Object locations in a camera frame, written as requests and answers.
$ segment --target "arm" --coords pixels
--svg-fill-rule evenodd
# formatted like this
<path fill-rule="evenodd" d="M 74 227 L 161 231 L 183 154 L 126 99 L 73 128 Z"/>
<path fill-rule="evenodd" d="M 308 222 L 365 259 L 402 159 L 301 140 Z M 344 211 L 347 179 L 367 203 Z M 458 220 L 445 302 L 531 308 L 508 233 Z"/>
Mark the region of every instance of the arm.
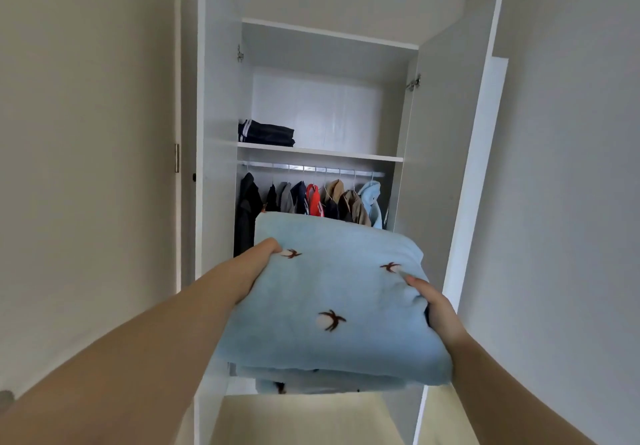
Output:
<path fill-rule="evenodd" d="M 233 307 L 278 251 L 263 241 L 98 339 L 9 408 L 0 443 L 169 444 Z"/>
<path fill-rule="evenodd" d="M 481 445 L 594 445 L 528 392 L 463 327 L 447 297 L 407 277 L 429 303 L 429 323 L 453 359 L 453 386 Z"/>

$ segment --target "light blue hoodie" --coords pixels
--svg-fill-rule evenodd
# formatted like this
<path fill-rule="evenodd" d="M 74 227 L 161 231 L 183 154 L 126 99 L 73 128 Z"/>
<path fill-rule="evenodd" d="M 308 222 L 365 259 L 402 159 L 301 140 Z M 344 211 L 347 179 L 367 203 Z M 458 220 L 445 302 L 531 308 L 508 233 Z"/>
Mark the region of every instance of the light blue hoodie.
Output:
<path fill-rule="evenodd" d="M 371 219 L 371 225 L 382 229 L 382 214 L 380 213 L 380 206 L 378 206 L 378 196 L 380 196 L 380 183 L 378 181 L 369 181 L 360 192 L 358 196 L 362 199 L 365 211 Z"/>

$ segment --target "door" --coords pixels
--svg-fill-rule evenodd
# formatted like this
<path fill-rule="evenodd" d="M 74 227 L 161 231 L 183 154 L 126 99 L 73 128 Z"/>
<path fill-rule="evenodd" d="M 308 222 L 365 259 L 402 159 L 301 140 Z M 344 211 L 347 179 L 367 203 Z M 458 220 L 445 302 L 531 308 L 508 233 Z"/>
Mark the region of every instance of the door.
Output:
<path fill-rule="evenodd" d="M 506 60 L 492 56 L 501 3 L 468 14 L 420 47 L 420 86 L 397 189 L 394 231 L 422 249 L 424 271 L 456 310 L 506 74 Z M 417 443 L 426 389 L 383 393 L 408 445 Z"/>
<path fill-rule="evenodd" d="M 195 277 L 233 256 L 240 16 L 232 0 L 197 0 Z M 213 359 L 195 397 L 195 443 L 208 445 L 227 391 Z"/>
<path fill-rule="evenodd" d="M 0 2 L 0 389 L 175 293 L 174 0 Z"/>

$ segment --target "red garment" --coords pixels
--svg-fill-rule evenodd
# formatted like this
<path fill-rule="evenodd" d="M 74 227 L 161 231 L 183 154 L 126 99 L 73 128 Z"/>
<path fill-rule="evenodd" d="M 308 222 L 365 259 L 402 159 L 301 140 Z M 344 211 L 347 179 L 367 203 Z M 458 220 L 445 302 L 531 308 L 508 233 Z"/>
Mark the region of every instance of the red garment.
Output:
<path fill-rule="evenodd" d="M 320 203 L 320 190 L 315 184 L 309 184 L 307 186 L 307 200 L 309 202 L 309 214 L 323 218 L 324 210 Z"/>

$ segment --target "hand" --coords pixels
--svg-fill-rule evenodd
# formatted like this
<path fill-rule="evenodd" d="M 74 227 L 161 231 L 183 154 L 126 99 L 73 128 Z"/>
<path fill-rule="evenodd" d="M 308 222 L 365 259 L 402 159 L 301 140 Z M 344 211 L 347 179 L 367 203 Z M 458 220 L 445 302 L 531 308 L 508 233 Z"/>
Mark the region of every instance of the hand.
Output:
<path fill-rule="evenodd" d="M 212 270 L 219 276 L 218 281 L 229 282 L 229 291 L 236 304 L 249 295 L 253 283 L 269 263 L 269 257 L 282 251 L 275 238 L 265 239 L 242 255 L 219 264 Z"/>
<path fill-rule="evenodd" d="M 404 280 L 414 287 L 429 303 L 429 325 L 442 339 L 447 350 L 470 339 L 467 329 L 462 325 L 449 299 L 442 295 L 433 285 L 419 278 L 406 275 Z"/>

